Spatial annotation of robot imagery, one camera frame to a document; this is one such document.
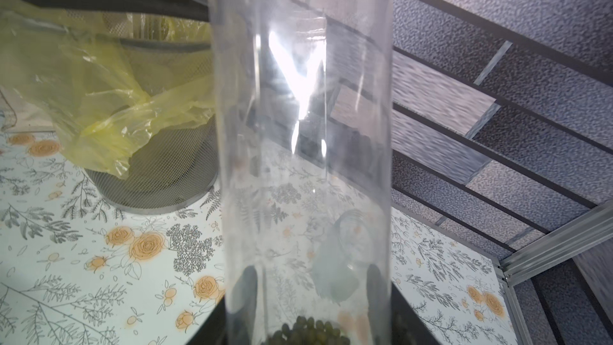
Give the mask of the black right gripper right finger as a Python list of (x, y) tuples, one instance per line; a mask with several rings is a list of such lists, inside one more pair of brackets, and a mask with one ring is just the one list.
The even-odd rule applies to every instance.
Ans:
[(397, 287), (374, 264), (367, 270), (367, 300), (373, 344), (440, 344)]

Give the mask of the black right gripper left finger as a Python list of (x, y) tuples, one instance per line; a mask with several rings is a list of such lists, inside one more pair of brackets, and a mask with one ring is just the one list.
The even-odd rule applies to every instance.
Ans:
[(227, 312), (225, 300), (213, 309), (188, 345), (203, 344), (251, 344), (255, 323), (258, 295), (258, 275), (254, 266), (244, 269), (232, 295), (238, 295), (238, 309)]

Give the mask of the grey mesh trash bin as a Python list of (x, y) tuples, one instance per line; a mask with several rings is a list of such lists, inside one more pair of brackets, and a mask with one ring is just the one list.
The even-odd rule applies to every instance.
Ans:
[(101, 196), (94, 201), (83, 185), (83, 205), (100, 220), (183, 209), (212, 188), (218, 173), (212, 110), (188, 106), (188, 99), (207, 94), (212, 81), (208, 26), (149, 14), (105, 13), (103, 19), (140, 88), (162, 105), (176, 101), (188, 121), (148, 134), (129, 158), (124, 178), (87, 170)]

